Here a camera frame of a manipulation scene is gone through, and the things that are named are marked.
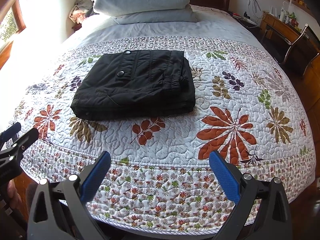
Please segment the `person's left hand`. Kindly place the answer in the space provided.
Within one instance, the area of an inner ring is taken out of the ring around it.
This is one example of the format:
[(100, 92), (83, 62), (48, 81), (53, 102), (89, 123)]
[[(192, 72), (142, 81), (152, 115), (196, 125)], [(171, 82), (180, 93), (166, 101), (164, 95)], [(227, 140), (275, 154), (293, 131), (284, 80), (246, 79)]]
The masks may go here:
[(14, 180), (9, 181), (7, 186), (7, 194), (9, 197), (9, 204), (12, 209), (20, 209), (22, 200), (20, 194), (17, 192)]

